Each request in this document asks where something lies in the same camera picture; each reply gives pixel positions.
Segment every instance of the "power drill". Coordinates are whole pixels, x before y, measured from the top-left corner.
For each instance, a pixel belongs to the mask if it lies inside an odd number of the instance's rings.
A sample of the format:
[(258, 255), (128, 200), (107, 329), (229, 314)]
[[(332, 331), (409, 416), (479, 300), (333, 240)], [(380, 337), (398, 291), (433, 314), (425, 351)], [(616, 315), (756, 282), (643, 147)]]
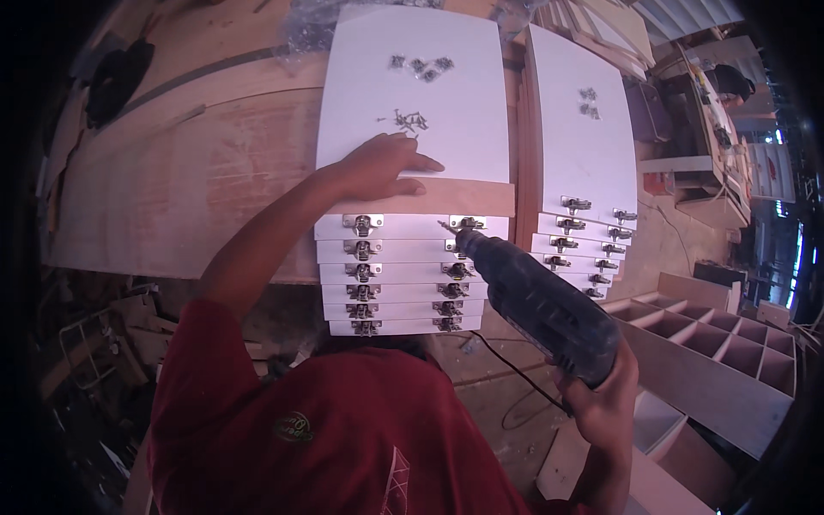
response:
[(604, 382), (621, 334), (600, 306), (509, 241), (440, 224), (475, 262), (489, 285), (489, 304), (504, 320), (590, 388)]

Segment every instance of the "person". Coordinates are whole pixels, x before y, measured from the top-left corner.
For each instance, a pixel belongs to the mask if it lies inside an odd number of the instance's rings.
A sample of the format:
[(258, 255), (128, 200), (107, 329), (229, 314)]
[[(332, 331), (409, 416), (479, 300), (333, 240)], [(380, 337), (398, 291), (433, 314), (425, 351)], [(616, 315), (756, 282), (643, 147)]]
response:
[(592, 447), (572, 498), (540, 505), (513, 488), (431, 356), (361, 347), (313, 356), (267, 385), (255, 375), (239, 322), (289, 248), (342, 199), (425, 194), (398, 178), (443, 171), (417, 145), (402, 133), (370, 139), (214, 256), (181, 313), (152, 407), (147, 463), (161, 513), (623, 512), (638, 378), (626, 342), (595, 391), (556, 378)]
[[(725, 109), (743, 105), (756, 92), (756, 85), (744, 77), (737, 68), (728, 64), (719, 64), (715, 69), (705, 71), (704, 75), (719, 94)], [(664, 91), (669, 93), (686, 93), (692, 87), (691, 82), (692, 77), (689, 73), (662, 80)]]

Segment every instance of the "red t-shirt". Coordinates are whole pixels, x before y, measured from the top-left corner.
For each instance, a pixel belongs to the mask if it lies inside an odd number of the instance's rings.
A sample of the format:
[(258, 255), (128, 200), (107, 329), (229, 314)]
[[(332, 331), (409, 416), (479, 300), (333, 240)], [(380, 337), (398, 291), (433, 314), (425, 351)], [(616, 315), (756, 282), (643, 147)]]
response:
[(527, 506), (449, 377), (399, 350), (309, 358), (261, 386), (226, 307), (183, 310), (152, 408), (161, 513), (570, 513)]

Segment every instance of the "printed logo on shirt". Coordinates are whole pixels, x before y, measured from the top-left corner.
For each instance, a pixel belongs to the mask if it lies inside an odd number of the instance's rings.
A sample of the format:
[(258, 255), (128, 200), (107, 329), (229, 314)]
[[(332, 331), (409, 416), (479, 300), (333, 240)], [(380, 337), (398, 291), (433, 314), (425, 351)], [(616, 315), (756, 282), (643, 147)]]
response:
[(292, 411), (274, 423), (274, 433), (287, 442), (308, 442), (315, 437), (309, 430), (309, 419), (299, 412)]

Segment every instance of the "drill bit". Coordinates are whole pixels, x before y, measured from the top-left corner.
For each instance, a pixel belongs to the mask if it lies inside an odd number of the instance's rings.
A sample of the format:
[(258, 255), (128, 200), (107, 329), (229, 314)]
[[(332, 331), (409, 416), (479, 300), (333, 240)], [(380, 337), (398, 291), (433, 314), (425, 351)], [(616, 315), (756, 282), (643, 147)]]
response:
[(448, 223), (446, 223), (446, 222), (442, 222), (442, 221), (440, 221), (440, 220), (438, 220), (438, 223), (440, 223), (440, 224), (441, 224), (441, 227), (443, 227), (443, 228), (444, 228), (444, 229), (446, 229), (447, 231), (451, 232), (451, 233), (452, 233), (452, 234), (454, 234), (455, 236), (457, 236), (457, 235), (458, 235), (458, 231), (456, 231), (454, 227), (449, 227), (449, 224), (448, 224)]

